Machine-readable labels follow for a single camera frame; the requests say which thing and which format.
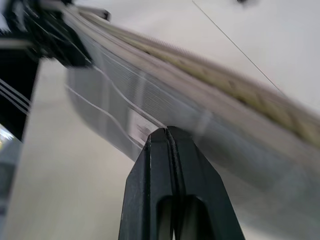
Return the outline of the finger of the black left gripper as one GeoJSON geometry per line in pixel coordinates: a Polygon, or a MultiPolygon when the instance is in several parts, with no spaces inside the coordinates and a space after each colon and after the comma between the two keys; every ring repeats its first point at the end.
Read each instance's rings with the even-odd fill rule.
{"type": "Polygon", "coordinates": [[[42,56],[57,59],[65,67],[85,68],[92,58],[78,34],[66,24],[61,13],[29,15],[29,33],[42,56]]]}

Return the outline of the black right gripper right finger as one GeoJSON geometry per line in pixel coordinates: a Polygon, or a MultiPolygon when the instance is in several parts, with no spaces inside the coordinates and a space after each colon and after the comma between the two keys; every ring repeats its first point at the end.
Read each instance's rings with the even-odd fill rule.
{"type": "Polygon", "coordinates": [[[176,240],[246,240],[219,173],[174,126],[166,130],[180,197],[176,240]]]}

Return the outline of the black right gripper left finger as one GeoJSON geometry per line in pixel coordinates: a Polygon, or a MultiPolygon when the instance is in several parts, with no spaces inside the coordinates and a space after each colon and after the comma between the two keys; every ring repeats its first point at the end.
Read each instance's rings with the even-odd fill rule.
{"type": "Polygon", "coordinates": [[[173,240],[175,190],[169,140],[159,128],[126,179],[118,240],[173,240]]]}

